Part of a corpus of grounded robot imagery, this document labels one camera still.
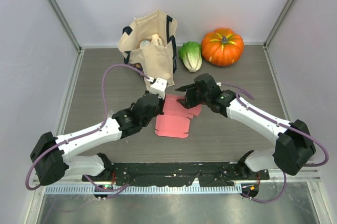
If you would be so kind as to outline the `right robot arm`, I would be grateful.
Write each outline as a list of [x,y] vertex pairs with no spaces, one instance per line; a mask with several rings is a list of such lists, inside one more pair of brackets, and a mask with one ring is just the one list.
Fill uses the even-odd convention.
[[189,85],[177,88],[184,92],[178,102],[187,109],[206,105],[217,114],[239,121],[255,130],[274,147],[263,151],[248,151],[237,163],[243,179],[252,178],[258,171],[279,168],[295,176],[315,154],[307,125],[296,120],[290,122],[270,115],[251,105],[232,90],[222,90],[209,74],[201,74]]

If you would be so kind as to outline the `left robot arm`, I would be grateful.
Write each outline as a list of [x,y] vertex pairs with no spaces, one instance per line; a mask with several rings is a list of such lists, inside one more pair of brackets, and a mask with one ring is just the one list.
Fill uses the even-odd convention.
[[101,124],[54,136],[52,132],[40,136],[30,158],[41,186],[51,185],[71,169],[71,160],[78,154],[110,141],[135,135],[150,121],[163,113],[165,95],[146,92],[129,108],[122,109]]

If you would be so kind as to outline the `pink paper box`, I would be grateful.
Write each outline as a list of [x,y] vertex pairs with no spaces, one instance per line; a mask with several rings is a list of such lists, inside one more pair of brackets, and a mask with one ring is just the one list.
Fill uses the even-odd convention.
[[190,122],[199,116],[202,105],[187,109],[177,100],[183,96],[167,94],[164,102],[163,115],[156,117],[155,133],[158,136],[186,138],[189,136]]

